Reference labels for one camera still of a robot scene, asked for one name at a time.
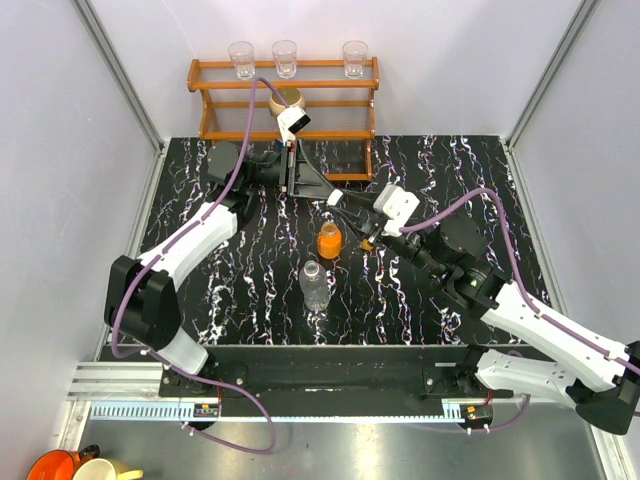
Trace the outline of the clear plastic bottle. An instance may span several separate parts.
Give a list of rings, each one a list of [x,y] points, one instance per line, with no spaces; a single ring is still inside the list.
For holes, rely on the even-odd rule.
[[[316,261],[309,260],[299,274],[300,288],[304,304],[312,312],[327,309],[330,302],[330,291],[326,270]]]

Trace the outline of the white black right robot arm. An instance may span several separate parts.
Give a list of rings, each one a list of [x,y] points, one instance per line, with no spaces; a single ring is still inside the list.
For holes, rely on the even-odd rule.
[[[507,390],[551,400],[574,410],[590,425],[625,435],[639,416],[639,345],[597,334],[530,294],[508,248],[510,272],[485,258],[488,241],[464,206],[487,196],[497,209],[504,243],[510,245],[503,204],[491,189],[476,188],[444,211],[409,222],[417,196],[388,184],[378,194],[335,189],[327,206],[372,246],[392,250],[428,278],[430,291],[455,312],[509,332],[546,360],[518,358],[472,345],[454,371],[466,396]]]

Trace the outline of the white blue bottle cap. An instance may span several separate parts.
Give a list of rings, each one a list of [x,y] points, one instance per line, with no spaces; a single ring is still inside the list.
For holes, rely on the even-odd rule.
[[[329,197],[326,200],[327,206],[337,206],[340,204],[342,198],[344,196],[344,192],[339,189],[334,189]]]

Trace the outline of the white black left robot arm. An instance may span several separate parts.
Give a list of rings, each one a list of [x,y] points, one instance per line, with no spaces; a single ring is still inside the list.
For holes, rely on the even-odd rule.
[[[122,255],[110,268],[104,321],[182,371],[196,396],[215,386],[206,349],[184,329],[178,291],[215,249],[241,232],[257,207],[257,191],[272,187],[294,197],[336,204],[341,191],[305,158],[297,141],[251,154],[228,141],[213,145],[201,172],[206,200],[167,239],[136,258]]]

